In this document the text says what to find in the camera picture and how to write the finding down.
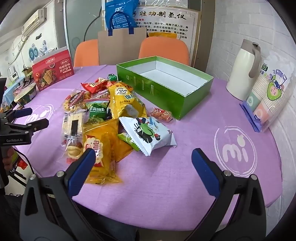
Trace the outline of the left hand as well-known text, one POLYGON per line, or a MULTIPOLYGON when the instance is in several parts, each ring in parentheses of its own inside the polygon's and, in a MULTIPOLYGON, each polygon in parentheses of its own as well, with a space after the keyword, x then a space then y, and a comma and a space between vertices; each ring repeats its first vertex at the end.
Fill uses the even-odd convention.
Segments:
POLYGON ((14 153, 15 153, 15 151, 11 147, 11 148, 8 149, 6 157, 3 158, 3 164, 4 164, 4 168, 5 168, 6 171, 11 171, 12 170, 12 166, 13 166, 12 158, 13 158, 14 153))

